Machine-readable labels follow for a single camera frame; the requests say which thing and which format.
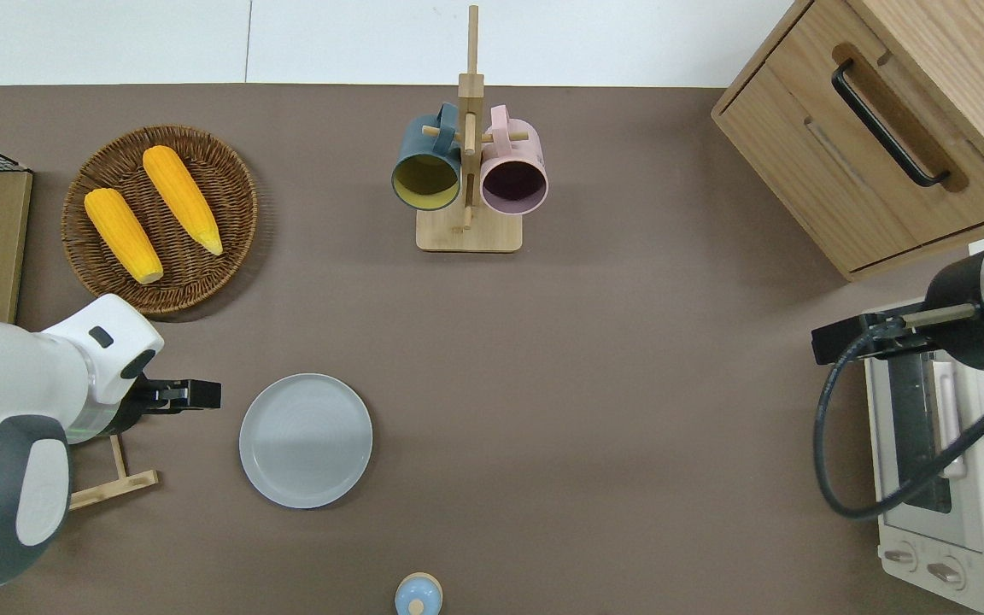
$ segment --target toaster oven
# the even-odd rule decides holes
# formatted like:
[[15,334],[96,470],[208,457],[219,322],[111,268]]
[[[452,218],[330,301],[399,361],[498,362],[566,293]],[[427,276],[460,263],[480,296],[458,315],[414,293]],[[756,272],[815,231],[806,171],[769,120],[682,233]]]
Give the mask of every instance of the toaster oven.
[[[984,413],[984,371],[942,351],[864,362],[877,499]],[[883,570],[984,612],[984,437],[879,517]]]

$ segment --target drawer handle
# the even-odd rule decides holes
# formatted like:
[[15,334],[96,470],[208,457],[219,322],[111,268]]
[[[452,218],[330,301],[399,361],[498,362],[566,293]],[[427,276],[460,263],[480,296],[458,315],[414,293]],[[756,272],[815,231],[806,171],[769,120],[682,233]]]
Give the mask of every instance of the drawer handle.
[[883,145],[887,153],[894,158],[894,162],[897,162],[899,167],[902,167],[902,171],[905,171],[906,176],[913,179],[913,183],[918,186],[935,186],[940,182],[944,182],[948,179],[949,175],[952,173],[944,171],[937,176],[930,176],[925,174],[917,163],[914,162],[913,157],[910,156],[909,152],[905,151],[902,144],[899,143],[898,139],[895,139],[894,135],[891,135],[890,131],[879,121],[876,114],[871,113],[871,109],[868,105],[864,104],[864,101],[860,100],[860,96],[855,90],[845,81],[845,71],[850,69],[852,66],[852,58],[845,60],[837,67],[837,70],[833,73],[833,77],[830,78],[830,82],[835,87],[837,94],[842,97],[848,108],[852,109],[852,112],[856,114],[856,117],[863,122],[864,128],[871,132],[871,136],[875,137],[879,144]]

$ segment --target yellow corn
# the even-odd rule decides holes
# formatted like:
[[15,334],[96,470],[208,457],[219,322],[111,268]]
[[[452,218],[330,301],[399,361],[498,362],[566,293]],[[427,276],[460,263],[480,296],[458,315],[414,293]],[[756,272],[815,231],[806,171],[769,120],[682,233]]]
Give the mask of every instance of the yellow corn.
[[219,226],[177,152],[165,145],[147,148],[143,153],[143,168],[189,237],[211,254],[222,254]]
[[140,284],[160,279],[161,261],[132,208],[113,188],[97,188],[85,196],[85,213],[97,227],[116,260]]

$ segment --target mug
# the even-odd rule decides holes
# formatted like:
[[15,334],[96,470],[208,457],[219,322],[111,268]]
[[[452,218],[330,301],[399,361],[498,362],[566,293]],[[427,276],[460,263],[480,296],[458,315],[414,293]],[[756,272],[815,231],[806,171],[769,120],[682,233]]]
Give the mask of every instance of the mug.
[[[438,136],[423,127],[438,128]],[[421,115],[409,122],[394,165],[394,192],[409,207],[422,211],[442,209],[461,191],[461,147],[454,141],[458,108],[443,102],[438,115]]]
[[[500,214],[529,214],[549,195],[542,141],[528,122],[512,120],[507,106],[492,108],[492,143],[481,148],[481,199]],[[530,137],[512,141],[509,132]]]

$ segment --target wooden base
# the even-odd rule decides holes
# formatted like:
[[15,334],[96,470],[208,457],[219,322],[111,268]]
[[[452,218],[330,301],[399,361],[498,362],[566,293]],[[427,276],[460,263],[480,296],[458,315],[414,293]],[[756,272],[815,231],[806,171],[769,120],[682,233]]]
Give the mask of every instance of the wooden base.
[[120,446],[120,437],[110,437],[113,443],[113,459],[116,462],[116,474],[120,476],[109,483],[103,483],[89,489],[74,491],[71,494],[71,505],[69,510],[79,509],[95,503],[103,502],[117,495],[130,494],[132,491],[157,485],[157,470],[141,471],[139,474],[128,476],[128,471],[124,465],[124,449]]
[[104,485],[74,491],[71,494],[70,510],[95,505],[95,503],[103,502],[109,498],[115,498],[117,495],[130,494],[134,490],[157,485],[157,483],[159,483],[157,470],[147,470],[141,471],[139,474],[117,478],[113,482],[105,483]]
[[[467,186],[461,186],[465,195]],[[448,207],[417,212],[417,246],[425,252],[511,253],[523,248],[522,215],[504,215],[475,199],[466,229],[465,198]]]

